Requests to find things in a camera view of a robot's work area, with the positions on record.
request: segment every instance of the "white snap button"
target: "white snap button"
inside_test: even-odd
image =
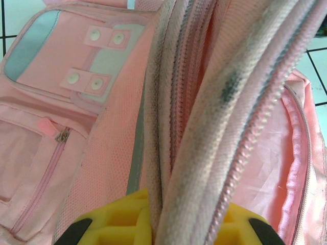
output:
[[[121,44],[125,39],[125,36],[123,33],[118,33],[117,35],[115,35],[115,37],[113,38],[113,43],[116,45]]]
[[[102,78],[97,78],[92,82],[92,89],[93,90],[99,90],[103,85],[103,79]]]
[[[67,79],[67,82],[69,84],[74,84],[76,83],[78,80],[80,79],[80,75],[78,75],[78,73],[73,73],[71,74],[68,79]]]
[[[101,33],[98,29],[94,29],[92,30],[91,34],[90,34],[90,39],[92,41],[97,41],[101,36]]]

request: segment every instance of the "tile grout line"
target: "tile grout line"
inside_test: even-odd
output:
[[[327,95],[326,87],[325,87],[324,83],[322,82],[322,79],[321,79],[321,77],[320,77],[320,74],[319,74],[319,72],[318,72],[318,70],[317,70],[317,68],[316,68],[316,66],[315,66],[315,63],[313,62],[313,60],[312,60],[312,58],[311,58],[311,55],[310,55],[310,53],[309,53],[308,51],[307,51],[306,53],[308,54],[308,57],[309,57],[309,59],[310,59],[310,61],[311,61],[311,64],[312,64],[313,68],[315,69],[315,72],[316,72],[316,74],[317,74],[317,76],[318,76],[318,79],[319,79],[321,85],[322,85],[322,88],[323,88],[323,90],[325,91],[325,94]]]
[[[15,38],[15,37],[17,37],[17,35],[11,35],[11,36],[0,37],[0,39]]]
[[[324,105],[327,105],[327,102],[321,102],[321,103],[315,104],[315,106],[324,106]]]
[[[308,50],[308,52],[316,52],[321,50],[327,50],[327,47],[321,47],[321,48],[314,48],[313,50]]]
[[[2,12],[2,48],[3,55],[6,54],[6,21],[5,21],[5,0],[1,0],[1,12]]]

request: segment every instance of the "backpack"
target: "backpack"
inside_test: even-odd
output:
[[[325,146],[294,70],[326,0],[45,2],[1,63],[0,244],[54,243],[145,187],[156,245],[213,244],[230,202],[285,244],[326,243]]]

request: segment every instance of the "floor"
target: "floor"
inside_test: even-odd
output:
[[[42,0],[1,0],[0,45],[2,43],[3,55],[24,24],[44,7]],[[316,110],[327,142],[327,38],[312,41],[297,69],[312,82]]]

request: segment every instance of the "pink zipper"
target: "pink zipper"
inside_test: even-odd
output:
[[[183,137],[186,123],[191,113],[195,96],[200,87],[199,73],[197,71],[200,70],[202,50],[206,31],[209,26],[209,18],[205,18],[205,16],[211,15],[214,9],[214,2],[212,1],[195,0],[193,4],[194,7],[190,15],[193,15],[194,18],[188,21],[184,38],[182,38],[185,42],[181,44],[182,50],[178,54],[179,64],[176,68],[176,73],[181,75],[176,76],[176,81],[173,82],[173,84],[176,84],[175,93],[173,94],[176,100],[174,103],[178,106],[173,106],[171,108],[171,118],[176,118],[176,121],[172,121],[173,125],[171,127],[171,170],[173,169],[173,164]]]
[[[15,235],[22,229],[22,227],[24,226],[26,221],[33,214],[33,211],[39,204],[39,202],[49,184],[49,181],[54,173],[54,170],[58,164],[61,154],[65,149],[66,141],[69,137],[69,132],[70,132],[70,128],[66,128],[65,130],[61,131],[60,134],[56,137],[56,141],[58,142],[58,144],[52,155],[50,163],[48,164],[48,167],[46,168],[45,173],[44,173],[40,183],[38,184],[32,198],[26,205],[24,211],[20,215],[19,219],[17,220],[17,222],[15,223],[13,228],[10,230],[10,232],[12,234]]]
[[[253,116],[241,140],[240,146],[238,147],[236,155],[233,159],[228,177],[224,183],[222,194],[220,195],[215,214],[207,233],[206,241],[204,243],[205,245],[212,245],[214,243],[220,229],[220,225],[223,222],[224,216],[228,210],[235,187],[238,184],[243,169],[250,156],[250,152],[253,149],[257,137],[260,135],[260,132],[273,108],[276,99],[280,97],[282,91],[282,81],[284,81],[285,77],[289,75],[290,67],[294,67],[296,61],[299,60],[307,45],[309,45],[309,40],[311,40],[312,36],[314,35],[314,27],[317,26],[317,19],[324,16],[323,13],[325,6],[325,2],[318,1],[318,4],[314,6],[312,13],[310,13],[306,19],[305,24],[301,28],[299,34],[296,36],[283,60],[276,67],[276,72],[272,76],[273,78],[270,81],[270,85],[266,89],[266,92],[263,94],[255,112],[253,113]],[[301,204],[301,209],[305,204],[306,200],[304,198]],[[301,219],[302,215],[300,214],[296,227],[299,223],[301,223]],[[297,243],[297,231],[295,230],[292,244]]]
[[[296,227],[294,230],[294,234],[293,237],[291,239],[291,244],[295,244],[297,242],[297,237],[298,237],[298,226],[300,226],[303,223],[303,212],[302,210],[305,210],[307,208],[308,205],[308,201],[307,201],[307,196],[308,196],[308,186],[311,183],[311,172],[310,172],[310,166],[312,165],[312,148],[311,148],[311,140],[310,140],[310,133],[309,133],[309,124],[304,112],[304,109],[301,106],[301,102],[299,100],[299,98],[296,96],[296,93],[294,92],[294,90],[292,88],[290,88],[289,86],[285,85],[285,88],[290,92],[290,94],[292,95],[292,97],[294,98],[296,105],[299,109],[300,112],[300,117],[302,118],[303,122],[304,122],[304,126],[305,126],[305,134],[307,136],[308,142],[308,166],[307,166],[307,172],[306,172],[306,180],[305,180],[305,186],[303,188],[303,192],[302,192],[302,196],[301,196],[301,202],[300,202],[300,207],[299,207],[299,212],[296,218]],[[278,233],[280,235],[281,238],[284,238],[287,234],[287,226],[285,225],[284,230],[280,231],[278,229]]]

